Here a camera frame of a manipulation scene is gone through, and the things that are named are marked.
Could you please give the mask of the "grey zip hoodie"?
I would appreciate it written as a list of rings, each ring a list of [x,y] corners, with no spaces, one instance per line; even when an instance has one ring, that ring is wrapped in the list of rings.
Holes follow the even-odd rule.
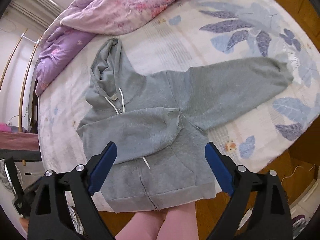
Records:
[[[77,133],[90,158],[109,142],[117,158],[101,187],[114,212],[161,210],[214,198],[207,132],[244,115],[293,81],[287,56],[248,57],[142,75],[110,39],[92,63]]]

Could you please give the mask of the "wooden clothes rack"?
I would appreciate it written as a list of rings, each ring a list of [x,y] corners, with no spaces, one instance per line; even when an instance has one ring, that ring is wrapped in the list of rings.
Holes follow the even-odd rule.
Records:
[[[40,37],[26,27],[1,28],[1,131],[25,133],[34,116],[35,60]]]

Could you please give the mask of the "person's legs in pink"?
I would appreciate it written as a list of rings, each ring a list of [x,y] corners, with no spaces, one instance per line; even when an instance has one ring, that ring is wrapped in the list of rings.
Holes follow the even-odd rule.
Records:
[[[195,203],[137,212],[116,239],[199,239]]]

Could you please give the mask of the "floral white bed sheet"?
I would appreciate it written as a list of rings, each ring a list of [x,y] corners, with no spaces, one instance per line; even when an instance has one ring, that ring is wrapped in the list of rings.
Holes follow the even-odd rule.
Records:
[[[40,96],[38,135],[45,169],[84,164],[76,132],[90,105],[90,68],[107,36],[93,38]],[[259,171],[287,150],[319,116],[319,51],[274,0],[180,0],[120,40],[136,72],[185,71],[243,57],[285,54],[292,84],[240,118],[207,132],[236,164]],[[114,212],[102,192],[93,200]]]

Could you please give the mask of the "purple floral quilt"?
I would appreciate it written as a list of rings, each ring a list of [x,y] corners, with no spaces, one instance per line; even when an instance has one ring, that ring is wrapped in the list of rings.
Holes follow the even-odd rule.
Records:
[[[175,0],[74,0],[44,32],[36,66],[41,95],[96,35],[123,35],[142,27]]]

